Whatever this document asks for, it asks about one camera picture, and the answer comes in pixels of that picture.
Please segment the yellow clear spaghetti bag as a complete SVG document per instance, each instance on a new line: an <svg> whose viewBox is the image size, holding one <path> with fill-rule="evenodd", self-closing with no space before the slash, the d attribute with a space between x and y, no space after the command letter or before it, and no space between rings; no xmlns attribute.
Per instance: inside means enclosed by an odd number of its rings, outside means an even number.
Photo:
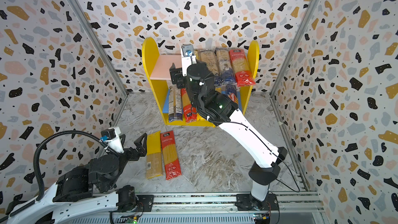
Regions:
<svg viewBox="0 0 398 224"><path fill-rule="evenodd" d="M161 153L161 132L147 136L147 155L146 155L146 178L152 179L163 175L162 153Z"/></svg>

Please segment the blue portrait spaghetti bag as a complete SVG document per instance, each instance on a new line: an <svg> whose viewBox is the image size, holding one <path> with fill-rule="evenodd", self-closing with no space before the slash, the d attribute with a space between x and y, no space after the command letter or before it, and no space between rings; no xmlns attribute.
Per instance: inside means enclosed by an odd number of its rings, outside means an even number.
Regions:
<svg viewBox="0 0 398 224"><path fill-rule="evenodd" d="M219 75L224 85L236 85L234 70L232 68L229 51L225 48L215 49L219 66Z"/></svg>

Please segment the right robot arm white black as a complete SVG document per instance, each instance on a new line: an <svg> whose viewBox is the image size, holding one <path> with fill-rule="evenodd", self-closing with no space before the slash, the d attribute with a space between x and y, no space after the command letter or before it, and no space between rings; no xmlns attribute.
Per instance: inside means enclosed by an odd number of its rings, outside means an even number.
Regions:
<svg viewBox="0 0 398 224"><path fill-rule="evenodd" d="M201 117L227 132L254 158L249 171L252 179L249 208L268 207L269 185L278 179L279 164L286 159L287 149L271 144L248 122L237 103L216 91L215 76L204 62L192 64L186 70L172 65L170 75L172 84L186 89L191 105Z"/></svg>

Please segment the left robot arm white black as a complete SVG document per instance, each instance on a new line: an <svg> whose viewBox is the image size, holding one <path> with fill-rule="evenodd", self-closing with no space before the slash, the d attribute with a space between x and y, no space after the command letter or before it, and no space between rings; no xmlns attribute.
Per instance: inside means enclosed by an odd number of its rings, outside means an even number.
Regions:
<svg viewBox="0 0 398 224"><path fill-rule="evenodd" d="M105 154L78 166L59 179L48 189L40 171L40 154L47 144L63 135L77 134L98 142ZM153 196L139 197L135 188L126 185L115 189L116 182L128 162L138 161L147 154L147 134L142 134L135 147L124 148L125 135L118 128L93 134L70 130L53 134L36 148L33 158L34 175L38 183L38 195L29 201L12 201L1 222L8 224L63 224L100 212L124 213L138 220L143 213L151 212Z"/></svg>

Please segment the yellow Pastatime bag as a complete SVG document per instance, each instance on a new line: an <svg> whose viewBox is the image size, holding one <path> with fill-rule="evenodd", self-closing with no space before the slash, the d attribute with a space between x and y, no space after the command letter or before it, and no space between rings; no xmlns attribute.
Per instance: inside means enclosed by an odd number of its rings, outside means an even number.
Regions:
<svg viewBox="0 0 398 224"><path fill-rule="evenodd" d="M200 59L200 56L199 56L199 52L197 50L194 50L194 55L195 55L196 63L201 62L201 59Z"/></svg>

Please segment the blue Barilla spaghetti box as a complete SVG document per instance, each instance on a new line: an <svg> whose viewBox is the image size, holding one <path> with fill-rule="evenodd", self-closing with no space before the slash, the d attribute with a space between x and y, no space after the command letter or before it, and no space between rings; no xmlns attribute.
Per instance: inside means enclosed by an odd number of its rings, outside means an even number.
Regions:
<svg viewBox="0 0 398 224"><path fill-rule="evenodd" d="M231 101L239 105L237 89L235 85L226 85L226 95L230 98Z"/></svg>

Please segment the clear label spaghetti bag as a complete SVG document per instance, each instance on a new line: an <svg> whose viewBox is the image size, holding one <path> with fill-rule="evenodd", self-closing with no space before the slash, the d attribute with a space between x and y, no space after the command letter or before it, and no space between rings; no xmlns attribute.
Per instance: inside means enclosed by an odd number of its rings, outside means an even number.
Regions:
<svg viewBox="0 0 398 224"><path fill-rule="evenodd" d="M181 90L175 86L170 87L169 94L169 122L182 121L182 101L181 101Z"/></svg>

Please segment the blue yellow spaghetti bag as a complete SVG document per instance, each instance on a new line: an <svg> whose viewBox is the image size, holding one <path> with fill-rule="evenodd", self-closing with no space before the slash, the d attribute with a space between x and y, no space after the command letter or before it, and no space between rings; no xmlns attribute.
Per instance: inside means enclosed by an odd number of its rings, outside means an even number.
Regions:
<svg viewBox="0 0 398 224"><path fill-rule="evenodd" d="M199 57L202 62L206 63L207 68L214 74L215 87L221 87L222 79L219 75L218 61L215 52L211 49L200 50Z"/></svg>

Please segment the red yellow spaghetti bag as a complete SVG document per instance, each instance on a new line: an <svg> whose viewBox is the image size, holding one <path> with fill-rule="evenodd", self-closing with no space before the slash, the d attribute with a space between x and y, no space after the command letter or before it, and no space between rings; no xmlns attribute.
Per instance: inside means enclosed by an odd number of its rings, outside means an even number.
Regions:
<svg viewBox="0 0 398 224"><path fill-rule="evenodd" d="M186 123L197 121L196 109L192 106L186 88L181 89L182 110Z"/></svg>

